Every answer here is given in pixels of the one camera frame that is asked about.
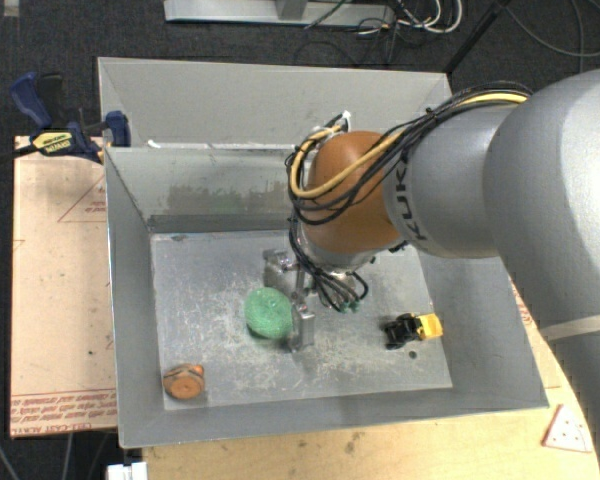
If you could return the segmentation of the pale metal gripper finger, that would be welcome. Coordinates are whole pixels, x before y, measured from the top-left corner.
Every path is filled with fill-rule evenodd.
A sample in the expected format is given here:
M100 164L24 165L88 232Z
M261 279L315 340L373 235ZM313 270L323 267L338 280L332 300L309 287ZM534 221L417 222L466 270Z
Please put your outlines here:
M267 249L263 252L263 284L275 289L291 289L294 280L294 261L286 249Z
M306 304L294 303L292 305L293 329L289 335L289 348L292 352L300 352L314 345L315 342L315 314Z

